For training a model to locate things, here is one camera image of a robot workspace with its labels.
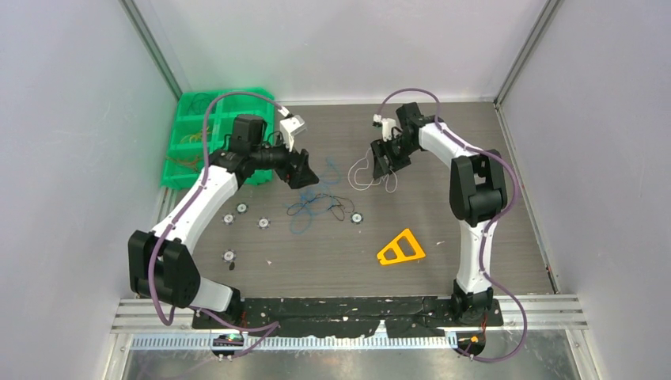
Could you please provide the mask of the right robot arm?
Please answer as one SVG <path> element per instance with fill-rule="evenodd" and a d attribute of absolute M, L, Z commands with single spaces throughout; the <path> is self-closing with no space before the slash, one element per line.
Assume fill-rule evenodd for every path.
<path fill-rule="evenodd" d="M 375 179 L 409 166 L 411 155 L 419 150 L 432 153 L 449 169 L 449 205 L 461 231 L 450 311 L 456 321 L 471 325 L 494 301 L 491 240 L 508 205 L 500 154 L 466 142 L 441 118 L 424 116 L 416 103 L 401 105 L 394 119 L 374 115 L 373 126 L 382 134 L 370 144 Z"/>

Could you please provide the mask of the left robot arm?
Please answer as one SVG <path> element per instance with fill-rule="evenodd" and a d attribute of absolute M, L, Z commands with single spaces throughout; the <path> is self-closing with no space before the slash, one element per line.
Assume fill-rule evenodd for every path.
<path fill-rule="evenodd" d="M 266 127 L 260 116 L 237 116 L 227 144 L 210 154 L 199 178 L 169 216 L 150 231 L 136 230 L 131 235 L 128 256 L 133 292 L 155 295 L 177 308 L 212 310 L 212 317 L 225 328 L 241 321 L 243 308 L 233 300 L 238 289 L 199 273 L 192 258 L 197 241 L 221 206 L 257 170 L 275 171 L 292 189 L 319 181 L 309 167 L 308 151 L 294 146 L 296 134 L 305 130 L 304 120 L 294 115 L 281 120 L 274 144 L 263 137 Z"/>

